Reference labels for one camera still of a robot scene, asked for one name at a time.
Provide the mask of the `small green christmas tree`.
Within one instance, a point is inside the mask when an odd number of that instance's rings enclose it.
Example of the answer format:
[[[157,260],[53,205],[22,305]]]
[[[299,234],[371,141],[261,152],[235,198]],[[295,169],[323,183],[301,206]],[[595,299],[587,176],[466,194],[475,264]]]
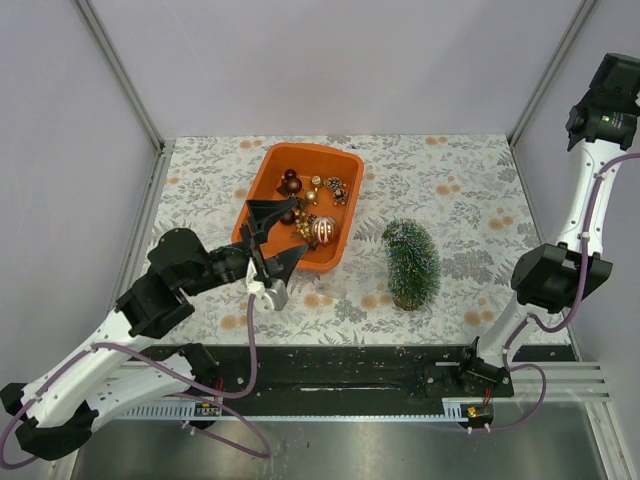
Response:
[[[441,286],[439,252],[424,225],[415,219],[394,219],[383,231],[388,286],[394,303],[405,311],[429,308]]]

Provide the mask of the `orange plastic bin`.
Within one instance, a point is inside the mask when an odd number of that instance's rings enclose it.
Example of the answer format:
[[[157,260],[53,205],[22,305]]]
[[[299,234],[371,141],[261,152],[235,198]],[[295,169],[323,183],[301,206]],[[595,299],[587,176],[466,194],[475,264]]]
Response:
[[[327,245],[319,244],[309,249],[297,268],[325,274],[341,261],[353,223],[364,163],[360,157],[336,148],[311,143],[278,143],[270,147],[255,175],[248,198],[256,200],[283,200],[278,192],[283,185],[284,172],[293,169],[302,182],[302,190],[295,195],[300,206],[295,208],[296,221],[283,225],[278,221],[270,230],[268,241],[261,246],[266,257],[271,257],[294,246],[312,240],[311,221],[318,216],[332,216],[339,224],[339,237]],[[337,176],[347,185],[348,199],[345,205],[335,205],[330,191],[325,187],[328,177]],[[317,203],[308,203],[305,194],[315,191]]]

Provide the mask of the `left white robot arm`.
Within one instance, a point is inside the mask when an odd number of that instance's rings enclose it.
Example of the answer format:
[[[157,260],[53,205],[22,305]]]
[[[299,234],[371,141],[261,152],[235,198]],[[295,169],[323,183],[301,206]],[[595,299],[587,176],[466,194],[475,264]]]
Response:
[[[297,204],[294,198],[247,201],[240,241],[211,251],[190,229],[166,232],[148,254],[147,272],[84,342],[39,379],[2,388],[1,403],[12,418],[1,437],[15,435],[29,455],[18,465],[69,455],[141,402],[189,390],[212,404],[248,396],[258,374],[253,334],[248,336],[248,383],[239,391],[220,389],[216,361],[201,344],[184,345],[163,362],[142,352],[194,313],[190,298],[227,284],[244,282],[250,310],[282,310],[288,281],[307,248],[299,245],[266,258],[261,246]]]

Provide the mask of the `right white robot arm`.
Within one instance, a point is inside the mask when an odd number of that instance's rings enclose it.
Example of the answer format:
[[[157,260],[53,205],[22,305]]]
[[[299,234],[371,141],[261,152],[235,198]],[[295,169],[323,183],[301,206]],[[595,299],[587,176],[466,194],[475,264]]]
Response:
[[[513,295],[494,325],[464,351],[453,380],[468,396],[496,394],[510,383],[510,362],[535,330],[555,334],[576,317],[582,301],[610,277],[603,229],[620,163],[639,120],[639,61],[608,53],[570,112],[568,198],[551,240],[520,257]]]

